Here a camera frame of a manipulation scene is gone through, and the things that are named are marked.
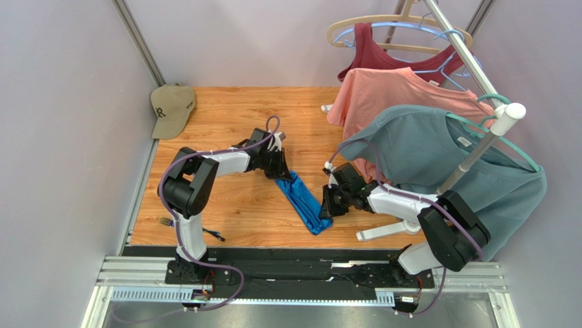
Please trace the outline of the blue cloth napkin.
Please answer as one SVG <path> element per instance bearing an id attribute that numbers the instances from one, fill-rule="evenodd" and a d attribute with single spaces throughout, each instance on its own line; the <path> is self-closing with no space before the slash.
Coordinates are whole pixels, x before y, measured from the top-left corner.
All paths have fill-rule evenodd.
<path id="1" fill-rule="evenodd" d="M 299 175 L 290 171 L 290 177 L 291 180 L 276 179 L 275 184 L 291 203 L 305 227 L 315 236 L 331 228 L 332 218 L 320 217 L 322 205 Z"/>

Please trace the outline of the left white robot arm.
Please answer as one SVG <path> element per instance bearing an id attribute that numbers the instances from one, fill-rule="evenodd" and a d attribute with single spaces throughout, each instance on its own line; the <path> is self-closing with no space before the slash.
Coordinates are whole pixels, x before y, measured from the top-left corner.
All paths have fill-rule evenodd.
<path id="1" fill-rule="evenodd" d="M 218 177 L 261 169 L 271 180 L 291 181 L 282 146 L 231 147 L 216 152 L 181 148 L 158 186 L 158 196 L 178 224 L 178 246 L 171 269 L 184 269 L 198 279 L 208 268 L 202 212 Z"/>

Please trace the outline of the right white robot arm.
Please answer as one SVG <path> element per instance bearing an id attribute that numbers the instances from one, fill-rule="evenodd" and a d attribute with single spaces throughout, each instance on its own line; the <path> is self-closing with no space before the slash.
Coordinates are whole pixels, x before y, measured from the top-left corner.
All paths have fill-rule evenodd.
<path id="1" fill-rule="evenodd" d="M 398 266 L 412 275 L 437 267 L 459 272 L 469 262 L 484 258 L 490 232 L 454 191 L 442 195 L 411 193 L 377 183 L 352 186 L 326 184 L 322 215 L 345 215 L 350 208 L 391 215 L 400 222 L 356 233 L 361 242 L 396 234 L 423 232 L 425 242 L 405 247 Z"/>

